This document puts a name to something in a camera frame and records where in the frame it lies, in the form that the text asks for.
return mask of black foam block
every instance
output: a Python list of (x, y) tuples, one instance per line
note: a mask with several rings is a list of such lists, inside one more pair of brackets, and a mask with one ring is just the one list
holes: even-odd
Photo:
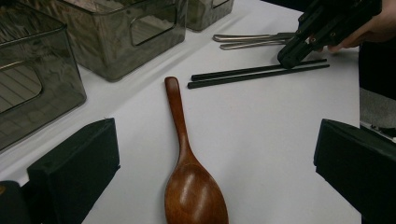
[(29, 187), (51, 210), (44, 223), (81, 223), (119, 168), (114, 119), (83, 127), (34, 162)]
[(371, 224), (396, 223), (396, 145), (372, 131), (324, 119), (314, 164)]
[(31, 223), (18, 182), (0, 181), (0, 223)]

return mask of hand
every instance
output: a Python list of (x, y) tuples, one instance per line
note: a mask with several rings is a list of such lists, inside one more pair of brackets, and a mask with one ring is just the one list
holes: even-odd
[(383, 0), (382, 11), (337, 46), (328, 46), (330, 52), (357, 47), (364, 41), (385, 42), (396, 36), (396, 0)]

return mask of black object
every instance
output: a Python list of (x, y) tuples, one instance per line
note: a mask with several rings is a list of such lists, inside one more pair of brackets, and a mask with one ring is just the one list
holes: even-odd
[[(327, 60), (314, 60), (300, 63), (300, 65), (309, 65), (313, 63), (323, 63)], [(196, 89), (201, 87), (207, 86), (214, 86), (238, 81), (245, 81), (251, 80), (255, 78), (262, 78), (262, 77), (275, 77), (275, 76), (282, 76), (286, 74), (293, 74), (298, 72), (305, 72), (311, 71), (315, 69), (327, 68), (329, 64), (322, 64), (316, 66), (302, 66), (299, 68), (294, 69), (284, 69), (282, 65), (269, 65), (264, 67), (254, 67), (254, 68), (247, 68), (247, 69), (239, 69), (239, 70), (231, 70), (231, 71), (224, 71), (224, 72), (217, 72), (217, 73), (208, 73), (208, 74), (201, 74), (201, 75), (193, 75), (191, 79), (193, 82), (189, 82), (187, 87), (189, 89)]]
[[(314, 64), (314, 63), (326, 63), (326, 62), (327, 62), (327, 59), (320, 59), (320, 60), (301, 62), (299, 65), (309, 65), (309, 64)], [(277, 69), (283, 69), (282, 65), (276, 64), (276, 65), (269, 65), (269, 66), (262, 66), (262, 67), (244, 68), (244, 69), (237, 69), (237, 70), (230, 70), (230, 71), (223, 71), (223, 72), (192, 75), (191, 80), (192, 81), (201, 81), (201, 80), (220, 78), (220, 77), (234, 77), (234, 76), (245, 75), (245, 74), (250, 74), (250, 73), (267, 72), (267, 71), (277, 70)]]
[(0, 0), (0, 6), (11, 6), (15, 4), (17, 0)]
[(18, 183), (0, 182), (8, 193), (0, 194), (0, 204), (21, 208), (2, 209), (0, 223), (29, 223), (20, 222), (22, 217), (33, 224), (81, 223), (119, 168), (114, 119), (87, 125), (27, 168), (22, 197)]
[(295, 37), (277, 54), (285, 68), (292, 68), (312, 50), (338, 45), (381, 12), (381, 0), (315, 0), (299, 18)]
[(396, 223), (396, 145), (364, 127), (324, 119), (314, 164), (362, 215), (363, 223)]
[(396, 38), (387, 43), (361, 45), (359, 51), (360, 85), (367, 91), (396, 100)]
[(263, 2), (268, 2), (271, 4), (275, 4), (281, 7), (287, 7), (290, 9), (305, 11), (309, 4), (312, 3), (312, 0), (262, 0)]

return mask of gray transparent container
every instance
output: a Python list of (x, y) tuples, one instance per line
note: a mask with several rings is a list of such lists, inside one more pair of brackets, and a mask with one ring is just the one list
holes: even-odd
[(0, 6), (0, 151), (85, 101), (65, 24)]
[(19, 0), (67, 24), (77, 62), (107, 81), (183, 42), (187, 0)]
[(201, 32), (233, 10), (233, 0), (189, 0), (187, 28)]

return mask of spoon bowl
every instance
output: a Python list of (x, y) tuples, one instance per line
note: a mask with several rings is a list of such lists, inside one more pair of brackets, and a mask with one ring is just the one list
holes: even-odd
[(215, 179), (192, 153), (175, 77), (165, 79), (166, 93), (177, 129), (179, 157), (165, 190), (168, 224), (228, 224), (227, 207)]

